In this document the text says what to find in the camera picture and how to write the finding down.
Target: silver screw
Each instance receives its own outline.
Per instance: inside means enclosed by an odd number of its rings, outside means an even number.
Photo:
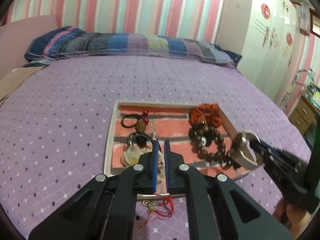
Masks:
[[[97,181],[97,182],[103,182],[103,181],[106,180],[106,178],[107,178],[106,175],[104,175],[104,174],[98,174],[98,175],[96,176],[96,181]]]
[[[219,175],[217,176],[217,179],[218,179],[219,181],[221,181],[221,182],[225,182],[225,181],[228,179],[228,177],[227,177],[226,175],[224,175],[224,174],[219,174]]]
[[[135,171],[142,171],[143,168],[144,168],[144,166],[143,166],[142,164],[140,164],[140,163],[138,163],[138,164],[136,164],[136,165],[133,166],[133,169],[134,169]]]
[[[188,164],[180,164],[179,165],[179,169],[181,170],[181,171],[187,171],[187,170],[189,170],[189,165]]]

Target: patchwork blanket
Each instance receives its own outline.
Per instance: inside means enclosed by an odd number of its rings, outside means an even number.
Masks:
[[[25,67],[44,59],[115,54],[193,58],[231,68],[241,59],[238,54],[203,41],[133,33],[88,33],[67,26],[34,39],[25,53],[31,63]]]

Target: orange scrunchie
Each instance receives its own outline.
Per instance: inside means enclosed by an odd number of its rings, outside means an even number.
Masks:
[[[196,106],[190,111],[190,123],[201,123],[204,121],[209,126],[214,126],[218,128],[221,123],[221,117],[219,115],[219,105],[218,104],[202,104]]]

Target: human hand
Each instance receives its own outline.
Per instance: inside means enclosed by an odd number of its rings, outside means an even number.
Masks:
[[[276,210],[273,213],[273,217],[281,222],[281,218],[284,213],[287,214],[287,217],[291,223],[289,231],[292,235],[292,238],[295,240],[307,228],[311,221],[311,214],[291,204],[285,206],[284,199],[282,198],[277,204]]]

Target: wooden drawer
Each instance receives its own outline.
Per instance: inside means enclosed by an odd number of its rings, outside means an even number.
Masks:
[[[299,101],[296,107],[296,111],[298,111],[298,113],[303,117],[308,125],[312,123],[316,116],[315,113],[309,108],[309,106],[307,106],[307,104],[303,100]]]
[[[290,122],[298,128],[298,130],[300,131],[301,134],[304,134],[309,125],[307,124],[307,122],[302,118],[302,116],[300,115],[300,113],[295,110],[289,117]]]

